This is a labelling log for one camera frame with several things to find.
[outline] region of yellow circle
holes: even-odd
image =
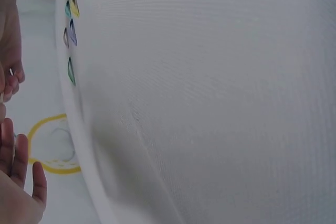
[[[52,160],[52,161],[46,161],[46,162],[41,162],[39,161],[38,159],[36,158],[33,158],[33,157],[30,157],[30,154],[32,152],[32,149],[31,149],[31,140],[33,139],[33,136],[34,134],[37,132],[37,130],[39,128],[41,128],[42,125],[48,123],[48,122],[51,122],[51,121],[56,121],[56,120],[60,120],[60,119],[66,119],[67,118],[67,115],[66,114],[59,114],[59,115],[55,115],[55,116],[51,116],[49,118],[45,118],[41,121],[39,121],[38,123],[36,123],[30,130],[27,138],[28,138],[28,154],[29,154],[29,160],[28,162],[30,164],[33,164],[34,162],[40,162],[43,166],[43,168],[50,172],[50,173],[55,173],[55,174],[61,174],[61,175],[64,175],[64,174],[72,174],[72,173],[78,173],[81,171],[80,167],[79,166],[76,166],[74,168],[70,168],[70,169],[64,169],[64,168],[54,168],[54,167],[51,167],[50,165],[48,164],[51,164],[51,163],[55,163],[57,162],[57,160]]]

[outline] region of human hand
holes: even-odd
[[[24,191],[28,139],[18,135],[14,144],[13,123],[8,118],[0,130],[0,224],[38,224],[47,202],[47,181],[42,165],[39,162],[33,165],[34,185],[30,196]]]
[[[25,80],[22,66],[21,32],[16,3],[0,7],[0,91],[4,102],[19,90]]]

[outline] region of finger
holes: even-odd
[[[19,187],[24,188],[28,166],[28,139],[20,134],[16,138],[14,161],[11,179]]]
[[[3,103],[0,103],[0,123],[5,120],[6,117],[6,106]]]
[[[45,209],[47,205],[47,179],[40,162],[33,164],[33,183],[32,197]]]
[[[19,90],[19,81],[16,76],[11,76],[8,74],[7,83],[12,87],[12,94],[15,94]]]
[[[2,67],[2,64],[0,64],[0,93],[4,91],[5,86],[6,86],[5,72]]]
[[[10,175],[14,153],[14,132],[11,119],[6,118],[1,124],[0,170]]]
[[[22,61],[14,64],[12,66],[12,72],[16,76],[16,78],[18,79],[19,83],[22,83],[22,82],[25,81],[26,75],[25,75],[25,72],[23,70]]]
[[[8,102],[12,98],[12,95],[13,95],[13,88],[7,85],[4,90],[4,102]]]

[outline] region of white fabric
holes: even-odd
[[[69,169],[78,167],[78,161],[65,116],[45,120],[65,112],[55,47],[55,0],[18,0],[17,5],[26,80],[6,107],[15,134],[24,133],[30,138],[25,190],[32,193],[33,161],[58,168],[57,172],[45,169],[48,207],[40,224],[99,224],[82,173]]]
[[[335,0],[77,1],[60,79],[103,224],[336,222]]]

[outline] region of white curved object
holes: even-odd
[[[335,0],[77,0],[69,50],[65,1],[60,78],[103,224],[335,223]]]

